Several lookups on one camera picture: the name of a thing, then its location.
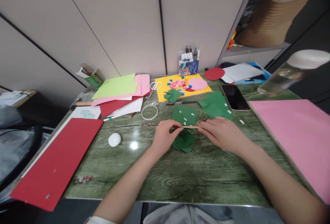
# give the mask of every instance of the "shelf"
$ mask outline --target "shelf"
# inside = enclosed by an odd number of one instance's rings
[[[242,46],[242,47],[232,47],[231,49],[228,49],[224,53],[225,56],[234,56],[234,55],[241,55],[241,54],[248,54],[248,53],[255,53],[255,52],[262,52],[262,51],[272,51],[275,49],[284,49],[289,47],[290,44],[287,42],[284,42],[283,44],[272,46],[272,47],[264,47],[264,48],[258,48],[258,47],[249,47],[249,46]]]

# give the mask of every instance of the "hand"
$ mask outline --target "hand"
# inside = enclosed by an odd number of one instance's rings
[[[174,142],[174,139],[183,130],[183,128],[177,128],[172,133],[170,133],[169,130],[173,126],[182,127],[179,122],[169,119],[161,121],[156,128],[154,141],[152,142],[151,147],[160,156],[163,156],[169,150],[172,143]]]
[[[254,145],[232,121],[224,117],[200,122],[198,126],[201,127],[198,131],[213,144],[238,156],[242,156],[248,146]]]

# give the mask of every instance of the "green paper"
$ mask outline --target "green paper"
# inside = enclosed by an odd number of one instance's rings
[[[175,138],[172,148],[176,150],[182,150],[189,154],[191,152],[191,147],[195,141],[195,136],[191,134],[187,129],[183,129],[179,135]]]
[[[92,99],[135,93],[138,83],[133,81],[134,77],[131,74],[105,80]]]
[[[166,98],[171,103],[174,103],[182,95],[182,93],[174,89],[164,93],[166,93],[164,94],[164,98]]]
[[[175,106],[172,119],[179,122],[183,126],[195,126],[196,118],[197,110],[180,105]]]
[[[227,101],[221,92],[214,91],[209,93],[206,99],[200,100],[198,103],[211,119],[221,116],[233,120],[232,115],[228,112],[229,107],[225,105]]]

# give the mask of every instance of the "pink paper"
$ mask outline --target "pink paper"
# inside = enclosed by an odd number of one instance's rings
[[[191,85],[191,89],[195,91],[200,91],[207,88],[207,82],[201,78],[192,78],[188,80],[188,84]]]
[[[330,116],[309,100],[250,104],[316,193],[330,204]]]
[[[105,103],[108,101],[119,100],[122,98],[131,97],[131,96],[143,96],[144,94],[149,92],[150,75],[135,75],[134,81],[137,81],[137,84],[138,84],[135,93],[95,99],[95,100],[93,100],[93,103],[91,104],[91,106],[93,107],[93,106],[96,106],[96,105],[99,105],[99,104],[102,104],[102,103]]]

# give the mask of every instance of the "woven basket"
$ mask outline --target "woven basket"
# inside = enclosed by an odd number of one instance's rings
[[[282,44],[292,20],[307,1],[264,0],[250,24],[235,40],[252,47],[271,47]]]

